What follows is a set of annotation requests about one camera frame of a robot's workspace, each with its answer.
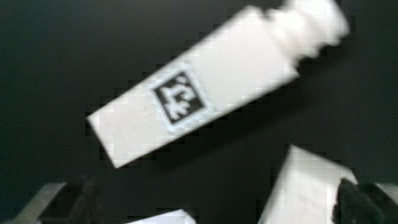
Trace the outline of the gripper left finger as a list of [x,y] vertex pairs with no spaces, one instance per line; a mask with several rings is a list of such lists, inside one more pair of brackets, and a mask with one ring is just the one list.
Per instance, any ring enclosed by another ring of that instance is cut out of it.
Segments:
[[97,180],[47,183],[10,224],[104,224]]

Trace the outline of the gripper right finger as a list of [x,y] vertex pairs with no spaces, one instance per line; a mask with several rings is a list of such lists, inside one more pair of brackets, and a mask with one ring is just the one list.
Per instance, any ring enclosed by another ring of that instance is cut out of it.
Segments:
[[398,184],[341,180],[332,224],[398,224]]

